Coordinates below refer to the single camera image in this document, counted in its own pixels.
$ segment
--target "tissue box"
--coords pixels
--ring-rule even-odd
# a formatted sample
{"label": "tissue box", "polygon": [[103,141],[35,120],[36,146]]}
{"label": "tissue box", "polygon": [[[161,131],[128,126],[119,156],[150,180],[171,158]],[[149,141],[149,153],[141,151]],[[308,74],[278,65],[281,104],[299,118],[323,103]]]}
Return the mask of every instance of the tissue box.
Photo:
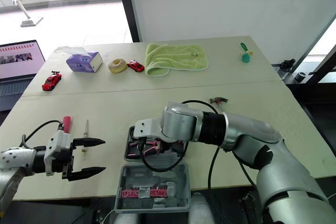
{"label": "tissue box", "polygon": [[90,56],[85,55],[71,55],[67,59],[68,66],[75,72],[97,72],[103,60],[98,52],[89,52]]}

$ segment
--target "laptop screen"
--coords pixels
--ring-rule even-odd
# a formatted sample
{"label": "laptop screen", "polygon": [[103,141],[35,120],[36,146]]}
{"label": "laptop screen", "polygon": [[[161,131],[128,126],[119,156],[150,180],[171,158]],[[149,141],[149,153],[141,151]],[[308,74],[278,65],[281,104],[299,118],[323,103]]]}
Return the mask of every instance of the laptop screen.
{"label": "laptop screen", "polygon": [[37,41],[0,46],[0,79],[36,74],[45,62]]}

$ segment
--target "keychain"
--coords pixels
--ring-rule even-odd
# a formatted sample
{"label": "keychain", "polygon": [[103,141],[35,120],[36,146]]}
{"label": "keychain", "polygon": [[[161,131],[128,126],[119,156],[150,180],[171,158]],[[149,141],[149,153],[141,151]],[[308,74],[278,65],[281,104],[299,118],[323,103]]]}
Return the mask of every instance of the keychain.
{"label": "keychain", "polygon": [[244,43],[240,43],[240,46],[243,48],[243,50],[245,51],[245,53],[244,54],[242,54],[241,56],[241,60],[243,61],[243,62],[245,62],[245,63],[249,63],[250,62],[250,55],[252,55],[253,54],[253,52],[250,52],[250,51],[248,51],[248,49],[247,49],[247,46],[244,44]]}

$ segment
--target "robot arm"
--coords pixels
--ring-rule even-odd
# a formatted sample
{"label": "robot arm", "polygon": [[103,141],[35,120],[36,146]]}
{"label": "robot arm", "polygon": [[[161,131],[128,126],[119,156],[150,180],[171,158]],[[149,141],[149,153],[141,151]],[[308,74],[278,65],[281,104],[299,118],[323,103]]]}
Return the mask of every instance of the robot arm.
{"label": "robot arm", "polygon": [[271,125],[235,114],[215,114],[169,103],[161,119],[135,124],[134,137],[214,144],[259,170],[257,189],[264,223],[336,223],[336,214],[308,170]]}
{"label": "robot arm", "polygon": [[58,130],[49,140],[47,146],[34,149],[20,147],[9,148],[0,153],[0,218],[12,202],[19,183],[26,176],[46,173],[52,176],[62,173],[62,179],[69,181],[89,178],[100,173],[105,167],[84,168],[72,172],[74,157],[72,151],[76,146],[96,146],[105,141],[97,138],[72,139],[70,134]]}

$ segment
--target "red toy car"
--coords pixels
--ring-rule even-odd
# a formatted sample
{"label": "red toy car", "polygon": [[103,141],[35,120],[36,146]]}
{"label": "red toy car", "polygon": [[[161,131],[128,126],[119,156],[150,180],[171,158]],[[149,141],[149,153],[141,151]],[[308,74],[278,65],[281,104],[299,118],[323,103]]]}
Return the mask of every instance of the red toy car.
{"label": "red toy car", "polygon": [[134,69],[135,72],[139,72],[139,73],[145,70],[145,67],[141,65],[140,63],[138,63],[136,60],[130,60],[127,63],[127,66]]}
{"label": "red toy car", "polygon": [[60,79],[62,79],[62,75],[59,71],[52,71],[52,75],[47,78],[46,82],[42,85],[42,89],[45,91],[53,90]]}

